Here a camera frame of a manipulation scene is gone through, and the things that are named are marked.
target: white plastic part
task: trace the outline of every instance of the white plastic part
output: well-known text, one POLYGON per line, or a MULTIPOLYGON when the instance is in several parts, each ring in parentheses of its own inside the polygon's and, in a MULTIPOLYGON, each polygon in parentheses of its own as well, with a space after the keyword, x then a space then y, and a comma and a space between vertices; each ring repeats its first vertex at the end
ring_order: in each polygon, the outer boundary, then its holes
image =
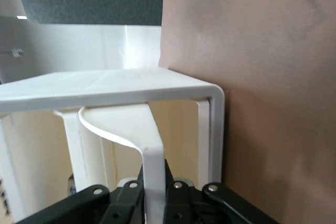
POLYGON ((97 135, 136 148, 141 153, 147 223, 162 223, 165 206, 164 151, 148 104, 82 108, 79 120, 97 135))
POLYGON ((127 182, 132 181, 132 180, 137 180, 138 178, 136 177, 131 177, 131 178, 123 178, 118 182, 117 187, 123 187, 127 182))
POLYGON ((197 101, 198 104, 198 189, 210 182, 209 173, 209 127, 210 111, 208 101, 197 101))
POLYGON ((55 111, 54 113, 63 118, 76 191, 82 191, 89 187, 90 184, 87 176, 83 144, 80 138, 78 110, 55 111))
POLYGON ((24 53, 23 53, 23 50, 20 49, 20 48, 13 48, 13 49, 12 49, 12 55, 13 55, 15 58, 17 58, 17 57, 21 57, 21 56, 23 56, 24 53))
MULTIPOLYGON (((217 85, 162 68, 51 73, 0 85, 0 113, 169 99, 209 101, 208 179, 219 182, 222 174, 224 94, 217 85)), ((0 141, 5 144, 6 136, 0 141)), ((8 165, 10 158, 10 155, 4 157, 0 166, 8 165)), ((20 171, 2 175, 4 180, 11 181, 16 173, 20 171)))

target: white wall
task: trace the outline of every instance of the white wall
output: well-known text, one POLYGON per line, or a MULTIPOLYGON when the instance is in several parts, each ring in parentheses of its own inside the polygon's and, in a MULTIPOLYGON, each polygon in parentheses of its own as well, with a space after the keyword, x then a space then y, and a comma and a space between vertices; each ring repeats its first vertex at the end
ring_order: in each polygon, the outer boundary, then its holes
POLYGON ((0 56, 2 75, 11 65, 9 81, 57 71, 157 67, 160 57, 161 27, 42 25, 0 17, 0 30, 0 51, 17 47, 25 53, 24 64, 0 56), (28 68, 34 69, 23 75, 28 68))

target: cardboard panel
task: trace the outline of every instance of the cardboard panel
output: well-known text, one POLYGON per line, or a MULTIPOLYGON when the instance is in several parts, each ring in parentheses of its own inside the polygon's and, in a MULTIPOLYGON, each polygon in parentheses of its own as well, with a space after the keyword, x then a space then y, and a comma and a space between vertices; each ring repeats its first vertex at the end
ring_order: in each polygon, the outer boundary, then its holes
POLYGON ((336 219, 335 0, 164 0, 160 66, 226 95, 223 182, 280 223, 336 219))

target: black plastic part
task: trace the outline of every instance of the black plastic part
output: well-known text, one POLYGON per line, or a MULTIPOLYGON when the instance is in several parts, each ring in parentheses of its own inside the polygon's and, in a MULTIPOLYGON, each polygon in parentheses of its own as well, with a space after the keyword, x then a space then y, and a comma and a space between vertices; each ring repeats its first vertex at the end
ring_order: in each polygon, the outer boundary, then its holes
POLYGON ((133 180, 127 182, 121 189, 111 193, 111 203, 100 224, 143 224, 144 217, 144 188, 143 182, 133 180))
POLYGON ((164 160, 164 166, 165 166, 165 174, 166 174, 166 190, 167 190, 168 186, 169 186, 172 182, 174 182, 174 177, 173 177, 172 172, 170 171, 170 168, 169 168, 169 165, 168 165, 168 162, 167 162, 166 159, 164 160))
POLYGON ((234 224, 277 224, 251 203, 220 183, 210 183, 202 189, 203 197, 212 205, 227 213, 234 224), (216 187, 210 191, 209 186, 216 187))
POLYGON ((163 223, 192 223, 189 187, 186 183, 179 181, 168 185, 163 223), (175 183, 180 183, 182 186, 176 188, 175 183))
POLYGON ((95 223, 97 208, 109 203, 110 192, 102 185, 90 186, 17 224, 95 223))

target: metal screw head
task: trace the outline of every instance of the metal screw head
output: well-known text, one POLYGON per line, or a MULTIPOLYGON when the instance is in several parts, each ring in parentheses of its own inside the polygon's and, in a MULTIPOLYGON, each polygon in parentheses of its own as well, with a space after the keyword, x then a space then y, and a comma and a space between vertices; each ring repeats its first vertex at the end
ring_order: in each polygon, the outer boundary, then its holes
POLYGON ((209 191, 217 191, 217 190, 218 190, 218 186, 209 185, 209 191))
POLYGON ((133 182, 130 184, 130 188, 136 188, 138 186, 138 183, 133 182))
POLYGON ((103 190, 98 188, 98 189, 93 191, 93 194, 98 195, 98 194, 101 194, 102 192, 103 192, 103 190))
POLYGON ((175 182, 174 183, 174 187, 175 188, 181 188, 182 187, 182 183, 181 182, 175 182))

